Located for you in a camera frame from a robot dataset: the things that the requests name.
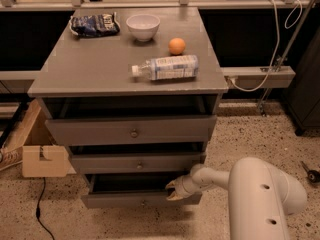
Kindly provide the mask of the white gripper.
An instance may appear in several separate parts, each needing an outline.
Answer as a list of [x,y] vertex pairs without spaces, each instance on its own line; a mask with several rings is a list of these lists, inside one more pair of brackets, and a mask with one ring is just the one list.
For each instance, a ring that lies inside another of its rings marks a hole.
[[201,188],[196,184],[189,175],[180,176],[175,180],[170,181],[165,189],[174,189],[167,197],[168,201],[179,201],[182,198],[188,198],[196,193],[201,192]]

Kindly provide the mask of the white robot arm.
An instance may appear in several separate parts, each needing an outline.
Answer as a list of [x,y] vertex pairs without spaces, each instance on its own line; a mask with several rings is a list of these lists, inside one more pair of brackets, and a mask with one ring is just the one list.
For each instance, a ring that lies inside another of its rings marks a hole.
[[290,240],[288,215],[302,212],[307,193],[293,176],[255,157],[238,160],[231,170],[196,164],[166,187],[178,201],[214,187],[228,191],[230,240]]

